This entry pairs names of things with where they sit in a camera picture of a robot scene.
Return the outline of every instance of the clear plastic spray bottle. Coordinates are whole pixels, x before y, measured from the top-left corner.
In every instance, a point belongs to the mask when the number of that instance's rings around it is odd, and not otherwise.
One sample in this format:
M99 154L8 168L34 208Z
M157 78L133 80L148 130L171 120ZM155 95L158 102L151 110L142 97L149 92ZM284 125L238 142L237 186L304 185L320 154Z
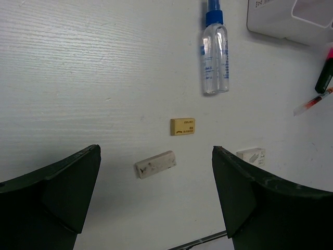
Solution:
M229 91L228 38L219 0L207 1L206 29L201 47L203 91L216 94Z

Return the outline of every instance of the marker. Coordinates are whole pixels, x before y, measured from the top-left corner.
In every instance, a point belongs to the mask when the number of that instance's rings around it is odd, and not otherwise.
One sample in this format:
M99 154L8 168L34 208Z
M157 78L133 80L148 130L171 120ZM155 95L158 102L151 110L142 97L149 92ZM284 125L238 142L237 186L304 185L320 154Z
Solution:
M303 105L299 106L298 108L295 108L293 110L293 116L298 116L298 115L304 113L309 108L311 108L315 104L319 103L322 99L324 99L325 97L329 96L332 92L333 92L333 87L330 87L323 94L320 94L316 98L313 98L311 101L309 101L307 103L304 103Z
M328 53L322 73L319 76L315 90L318 94L323 94L333 78L333 48Z

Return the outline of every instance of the eraser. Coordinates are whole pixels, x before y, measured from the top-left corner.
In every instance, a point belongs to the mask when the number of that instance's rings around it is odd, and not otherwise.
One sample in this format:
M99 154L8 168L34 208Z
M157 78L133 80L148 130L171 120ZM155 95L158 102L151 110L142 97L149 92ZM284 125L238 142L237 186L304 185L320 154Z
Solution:
M195 126L194 118L171 119L171 135L194 134Z
M152 176L166 169L176 166L174 152L167 151L160 155L150 157L135 164L140 179Z
M265 165L265 154L264 148L252 148L236 153L237 157L257 167Z

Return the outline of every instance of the white table surface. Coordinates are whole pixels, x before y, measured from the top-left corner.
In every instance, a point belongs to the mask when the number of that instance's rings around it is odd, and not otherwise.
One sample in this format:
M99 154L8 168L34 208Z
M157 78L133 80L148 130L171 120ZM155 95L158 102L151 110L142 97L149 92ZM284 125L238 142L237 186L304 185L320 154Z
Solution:
M221 1L230 92L201 94L199 0L0 0L0 181L90 144L102 163L75 249L165 250L225 230L211 152L263 147L265 169L333 190L333 97L315 95L327 50L251 34L247 1ZM170 119L196 133L169 136ZM173 150L145 180L133 164Z

